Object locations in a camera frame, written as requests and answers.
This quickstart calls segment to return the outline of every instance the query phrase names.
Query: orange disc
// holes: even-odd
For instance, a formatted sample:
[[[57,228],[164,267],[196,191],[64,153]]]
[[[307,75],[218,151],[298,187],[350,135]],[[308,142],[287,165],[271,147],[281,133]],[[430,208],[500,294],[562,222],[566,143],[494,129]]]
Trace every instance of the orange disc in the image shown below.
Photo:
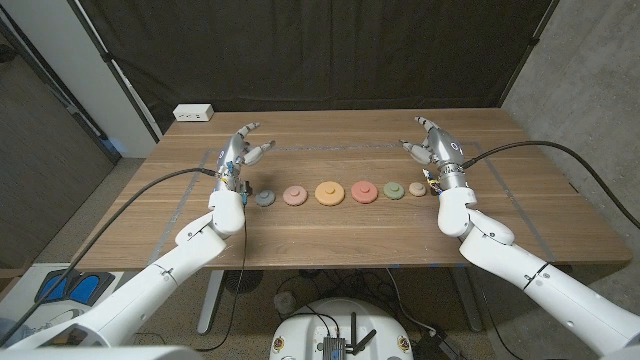
[[[316,188],[316,199],[322,205],[338,205],[344,199],[344,189],[337,182],[323,182]]]

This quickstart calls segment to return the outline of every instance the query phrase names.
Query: power outlet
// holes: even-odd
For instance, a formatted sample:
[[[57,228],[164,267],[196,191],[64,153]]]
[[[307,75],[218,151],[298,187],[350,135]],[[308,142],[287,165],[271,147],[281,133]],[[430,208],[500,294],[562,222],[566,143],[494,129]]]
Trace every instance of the power outlet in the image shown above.
[[[209,121],[213,116],[211,104],[180,104],[173,110],[177,121]]]

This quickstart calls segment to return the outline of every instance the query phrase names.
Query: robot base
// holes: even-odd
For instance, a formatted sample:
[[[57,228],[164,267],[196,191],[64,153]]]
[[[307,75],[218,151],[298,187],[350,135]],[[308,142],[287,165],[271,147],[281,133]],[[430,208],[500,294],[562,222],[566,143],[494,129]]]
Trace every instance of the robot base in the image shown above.
[[[351,313],[356,313],[356,338],[360,342],[369,332],[376,334],[356,355],[347,353],[346,359],[393,359],[411,360],[413,353],[409,337],[402,325],[380,308],[367,302],[349,298],[329,298],[315,301],[309,306],[320,314],[333,317],[338,322],[340,338],[351,343]],[[311,313],[306,306],[295,313]],[[329,318],[323,317],[331,337],[337,335],[336,326]],[[332,359],[334,356],[323,354],[324,338],[327,328],[314,314],[293,316],[285,320],[273,336],[269,351],[271,360],[282,359]]]

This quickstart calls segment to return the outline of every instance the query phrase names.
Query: white robotic arm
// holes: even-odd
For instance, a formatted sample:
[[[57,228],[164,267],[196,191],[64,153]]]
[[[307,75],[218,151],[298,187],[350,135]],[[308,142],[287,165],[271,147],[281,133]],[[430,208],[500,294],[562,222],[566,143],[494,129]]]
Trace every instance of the white robotic arm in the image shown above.
[[[402,141],[403,147],[421,164],[438,167],[438,226],[444,234],[464,239],[460,253],[467,260],[523,290],[601,356],[640,343],[640,317],[515,245],[514,234],[502,223],[468,209],[476,198],[461,166],[460,144],[431,121],[416,121],[427,129],[427,138],[421,145]]]
[[[248,187],[239,180],[242,157],[252,155],[252,164],[275,143],[250,150],[247,133],[260,126],[249,124],[229,139],[218,158],[219,178],[209,199],[208,214],[192,221],[176,236],[173,250],[147,266],[91,311],[65,323],[38,332],[11,346],[35,349],[48,345],[113,347],[127,341],[162,305],[175,289],[207,265],[225,248],[224,240],[245,223],[243,202]]]

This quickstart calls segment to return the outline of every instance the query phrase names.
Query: black backdrop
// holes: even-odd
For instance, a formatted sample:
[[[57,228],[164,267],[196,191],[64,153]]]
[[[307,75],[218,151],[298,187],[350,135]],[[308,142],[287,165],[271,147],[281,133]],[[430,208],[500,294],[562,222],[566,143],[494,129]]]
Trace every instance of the black backdrop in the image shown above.
[[[165,132],[179,103],[496,106],[550,0],[81,3]]]

